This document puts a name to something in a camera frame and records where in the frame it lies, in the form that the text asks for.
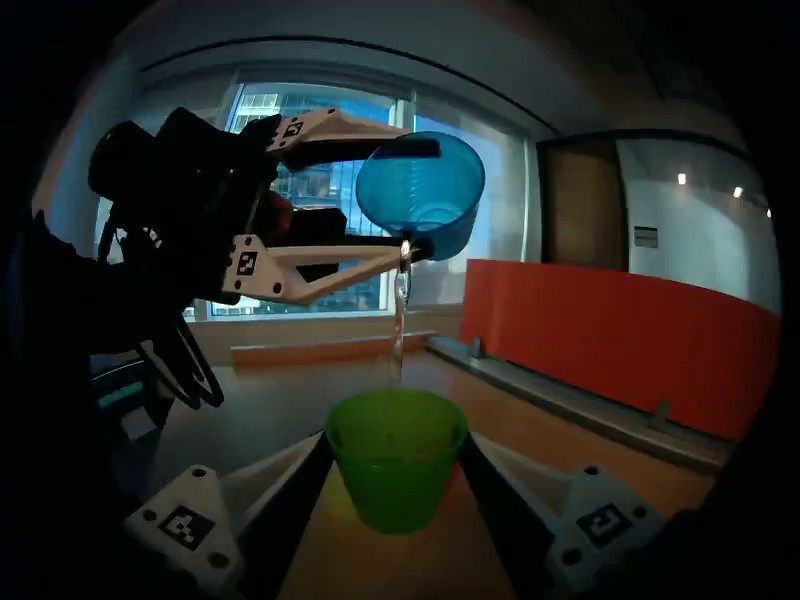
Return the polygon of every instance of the water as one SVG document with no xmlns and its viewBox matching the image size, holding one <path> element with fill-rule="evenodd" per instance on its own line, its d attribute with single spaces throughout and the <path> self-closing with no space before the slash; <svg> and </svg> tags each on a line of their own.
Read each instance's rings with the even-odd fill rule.
<svg viewBox="0 0 800 600">
<path fill-rule="evenodd" d="M 411 283 L 410 258 L 411 244 L 406 240 L 400 246 L 400 267 L 394 278 L 394 331 L 392 332 L 392 353 L 389 357 L 391 387 L 400 387 L 403 382 L 403 331 L 408 289 Z"/>
</svg>

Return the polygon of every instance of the green plastic cup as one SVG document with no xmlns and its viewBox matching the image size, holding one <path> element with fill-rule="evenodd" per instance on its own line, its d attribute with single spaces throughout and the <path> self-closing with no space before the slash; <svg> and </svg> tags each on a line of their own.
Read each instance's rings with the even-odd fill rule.
<svg viewBox="0 0 800 600">
<path fill-rule="evenodd" d="M 424 390 L 372 390 L 336 406 L 325 435 L 361 520 L 381 533 L 411 533 L 436 514 L 467 419 Z"/>
</svg>

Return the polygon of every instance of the blue plastic cup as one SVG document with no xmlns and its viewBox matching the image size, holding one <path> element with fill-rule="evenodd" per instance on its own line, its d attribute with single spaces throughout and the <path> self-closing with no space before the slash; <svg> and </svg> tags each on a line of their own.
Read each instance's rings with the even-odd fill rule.
<svg viewBox="0 0 800 600">
<path fill-rule="evenodd" d="M 447 260 L 469 242 L 485 183 L 469 144 L 446 133 L 411 133 L 373 152 L 358 174 L 356 198 L 378 227 L 427 238 L 431 260 Z"/>
</svg>

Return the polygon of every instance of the orange wall panel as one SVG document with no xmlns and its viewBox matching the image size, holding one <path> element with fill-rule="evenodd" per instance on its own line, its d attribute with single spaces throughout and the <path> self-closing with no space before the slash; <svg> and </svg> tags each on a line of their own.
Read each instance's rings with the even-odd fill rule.
<svg viewBox="0 0 800 600">
<path fill-rule="evenodd" d="M 740 438 L 761 406 L 780 318 L 693 285 L 604 269 L 471 260 L 461 340 L 492 355 Z"/>
</svg>

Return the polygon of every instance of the table surface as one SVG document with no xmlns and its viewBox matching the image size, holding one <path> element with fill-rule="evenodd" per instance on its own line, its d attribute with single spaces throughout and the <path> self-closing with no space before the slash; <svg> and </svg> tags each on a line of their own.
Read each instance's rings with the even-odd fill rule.
<svg viewBox="0 0 800 600">
<path fill-rule="evenodd" d="M 429 352 L 407 356 L 403 384 L 458 404 L 470 428 L 560 471 L 598 464 L 622 479 L 665 517 L 696 507 L 714 478 L 668 464 L 552 415 Z M 160 489 L 192 464 L 220 476 L 321 430 L 339 401 L 385 387 L 385 357 L 236 372 L 215 369 L 226 393 L 219 408 L 194 411 L 175 403 L 154 459 L 150 489 Z"/>
<path fill-rule="evenodd" d="M 217 409 L 177 405 L 161 436 L 153 489 L 191 464 L 220 476 L 319 431 L 339 401 L 385 387 L 385 357 L 235 372 L 217 370 L 226 391 Z M 664 517 L 696 507 L 713 478 L 608 440 L 493 387 L 425 351 L 409 355 L 409 387 L 450 398 L 470 428 L 541 464 L 572 472 L 603 466 Z M 421 532 L 387 536 L 356 516 L 334 465 L 282 587 L 282 598 L 512 597 L 463 474 Z"/>
<path fill-rule="evenodd" d="M 358 518 L 334 463 L 279 598 L 514 598 L 464 474 L 433 521 L 384 535 Z"/>
</svg>

